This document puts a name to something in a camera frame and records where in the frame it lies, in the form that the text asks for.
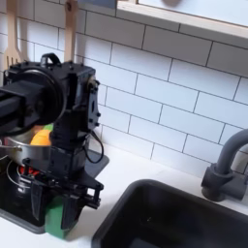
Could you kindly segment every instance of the stove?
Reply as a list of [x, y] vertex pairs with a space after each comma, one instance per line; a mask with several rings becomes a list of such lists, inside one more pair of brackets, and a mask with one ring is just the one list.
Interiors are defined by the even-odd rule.
[[[101, 155], [89, 150], [89, 157], [98, 160]], [[85, 171], [96, 177], [109, 163], [104, 156], [98, 164], [86, 161]], [[45, 232], [45, 216], [38, 221], [33, 217], [30, 184], [20, 181], [21, 167], [8, 156], [0, 159], [0, 216], [25, 228], [32, 233]]]

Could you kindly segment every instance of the orange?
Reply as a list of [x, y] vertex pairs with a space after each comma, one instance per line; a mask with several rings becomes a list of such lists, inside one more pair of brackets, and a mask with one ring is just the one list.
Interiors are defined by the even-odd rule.
[[39, 131], [32, 139], [32, 145], [50, 145], [49, 139], [50, 130]]

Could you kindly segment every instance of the wooden utensil handle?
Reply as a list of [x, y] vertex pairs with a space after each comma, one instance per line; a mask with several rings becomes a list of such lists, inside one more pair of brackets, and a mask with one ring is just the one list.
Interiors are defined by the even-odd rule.
[[17, 48], [17, 5], [16, 0], [6, 0], [8, 17], [8, 44]]
[[65, 30], [65, 61], [74, 60], [78, 1], [67, 0]]

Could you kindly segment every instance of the pot handle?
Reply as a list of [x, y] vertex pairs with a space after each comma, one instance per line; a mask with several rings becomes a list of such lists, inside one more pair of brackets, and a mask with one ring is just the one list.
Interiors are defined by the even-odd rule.
[[0, 149], [5, 149], [8, 151], [22, 151], [20, 146], [8, 146], [0, 144]]

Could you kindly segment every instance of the cooking pot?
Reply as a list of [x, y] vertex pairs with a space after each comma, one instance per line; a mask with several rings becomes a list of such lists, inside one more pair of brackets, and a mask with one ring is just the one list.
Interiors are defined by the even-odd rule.
[[5, 149], [6, 154], [19, 165], [26, 158], [35, 160], [48, 160], [50, 155], [49, 145], [30, 145], [32, 138], [35, 136], [35, 129], [15, 136], [4, 138], [4, 144], [0, 149]]

